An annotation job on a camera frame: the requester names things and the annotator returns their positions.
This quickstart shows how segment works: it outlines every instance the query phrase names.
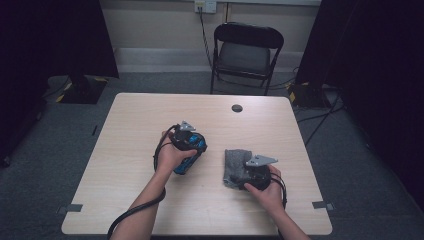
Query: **electrical outlet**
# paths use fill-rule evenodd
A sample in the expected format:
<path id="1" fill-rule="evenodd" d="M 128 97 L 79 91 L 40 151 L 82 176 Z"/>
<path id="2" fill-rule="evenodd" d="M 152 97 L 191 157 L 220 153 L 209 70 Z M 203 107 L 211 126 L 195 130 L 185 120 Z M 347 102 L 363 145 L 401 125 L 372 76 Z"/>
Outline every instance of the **electrical outlet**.
<path id="1" fill-rule="evenodd" d="M 206 13 L 216 13 L 216 1 L 206 1 L 205 3 Z"/>
<path id="2" fill-rule="evenodd" d="M 194 12 L 199 12 L 199 8 L 202 9 L 202 12 L 205 12 L 206 10 L 205 1 L 194 1 Z"/>

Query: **baseboard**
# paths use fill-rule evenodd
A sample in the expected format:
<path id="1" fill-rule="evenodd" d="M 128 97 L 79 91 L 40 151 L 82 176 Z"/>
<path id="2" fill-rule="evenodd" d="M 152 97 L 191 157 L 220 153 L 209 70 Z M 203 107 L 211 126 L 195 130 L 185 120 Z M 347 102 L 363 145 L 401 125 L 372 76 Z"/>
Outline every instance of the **baseboard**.
<path id="1" fill-rule="evenodd" d="M 116 48 L 119 72 L 205 72 L 210 66 L 203 49 Z M 303 52 L 282 52 L 275 72 L 292 72 Z"/>

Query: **gray carpet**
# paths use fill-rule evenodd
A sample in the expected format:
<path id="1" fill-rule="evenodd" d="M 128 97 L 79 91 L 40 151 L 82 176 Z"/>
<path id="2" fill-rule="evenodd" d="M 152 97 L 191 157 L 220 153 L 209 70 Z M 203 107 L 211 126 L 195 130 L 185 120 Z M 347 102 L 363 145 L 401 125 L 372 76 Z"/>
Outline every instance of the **gray carpet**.
<path id="1" fill-rule="evenodd" d="M 276 73 L 272 84 L 292 77 L 291 73 Z M 109 81 L 97 105 L 58 104 L 59 93 L 48 97 L 41 120 L 11 155 L 11 166 L 0 169 L 0 239 L 105 239 L 64 235 L 61 225 L 65 216 L 57 209 L 72 201 L 114 97 L 120 92 L 208 94 L 209 79 L 206 72 L 121 73 L 121 79 Z M 48 92 L 65 80 L 51 78 Z M 263 89 L 222 82 L 217 82 L 216 88 L 233 94 L 263 93 Z M 287 93 L 276 89 L 269 95 Z M 335 96 L 336 92 L 328 91 L 331 101 Z M 326 112 L 294 111 L 298 120 Z M 305 140 L 320 120 L 299 123 Z M 333 233 L 311 236 L 313 239 L 424 239 L 421 211 L 392 171 L 368 149 L 360 127 L 347 111 L 331 114 L 307 150 L 323 198 L 335 206 L 329 211 Z"/>

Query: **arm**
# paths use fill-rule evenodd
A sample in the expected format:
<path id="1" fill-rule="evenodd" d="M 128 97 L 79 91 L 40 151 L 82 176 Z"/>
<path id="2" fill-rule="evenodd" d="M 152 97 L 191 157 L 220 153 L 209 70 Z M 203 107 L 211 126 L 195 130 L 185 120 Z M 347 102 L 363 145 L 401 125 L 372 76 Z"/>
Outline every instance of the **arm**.
<path id="1" fill-rule="evenodd" d="M 158 156 L 158 167 L 150 181 L 138 195 L 130 209 L 156 199 L 165 188 L 165 184 L 183 159 L 196 154 L 196 150 L 180 151 L 170 143 L 169 136 L 165 138 Z M 137 212 L 116 227 L 111 239 L 150 239 L 159 204 Z"/>
<path id="2" fill-rule="evenodd" d="M 275 167 L 268 165 L 271 173 L 281 176 L 281 173 Z M 271 181 L 271 184 L 263 191 L 246 183 L 246 189 L 258 200 L 262 207 L 277 225 L 284 239 L 309 239 L 309 237 L 300 229 L 300 227 L 289 217 L 283 208 L 281 199 L 281 187 Z"/>

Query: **hand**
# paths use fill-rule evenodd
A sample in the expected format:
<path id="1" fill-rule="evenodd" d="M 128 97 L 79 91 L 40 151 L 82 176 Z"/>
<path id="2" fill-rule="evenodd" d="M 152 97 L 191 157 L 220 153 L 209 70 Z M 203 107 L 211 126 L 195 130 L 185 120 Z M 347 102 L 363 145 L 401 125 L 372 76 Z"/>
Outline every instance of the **hand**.
<path id="1" fill-rule="evenodd" d="M 268 165 L 268 168 L 271 173 L 277 174 L 279 177 L 281 177 L 281 172 L 275 168 L 272 165 Z M 275 178 L 276 180 L 280 181 L 276 176 L 271 174 L 272 178 Z M 281 187 L 278 185 L 278 183 L 271 181 L 269 186 L 263 190 L 260 191 L 254 186 L 252 186 L 249 183 L 245 183 L 244 187 L 252 193 L 252 195 L 258 200 L 258 202 L 262 205 L 262 207 L 268 212 L 271 213 L 272 211 L 275 211 L 279 208 L 283 208 L 282 204 L 282 195 L 281 195 Z"/>
<path id="2" fill-rule="evenodd" d="M 165 173 L 171 173 L 185 158 L 192 157 L 197 153 L 194 149 L 189 151 L 180 151 L 177 149 L 170 139 L 173 135 L 173 132 L 169 132 L 168 136 L 166 136 L 162 143 L 162 148 L 158 156 L 158 167 L 156 172 L 163 171 Z"/>

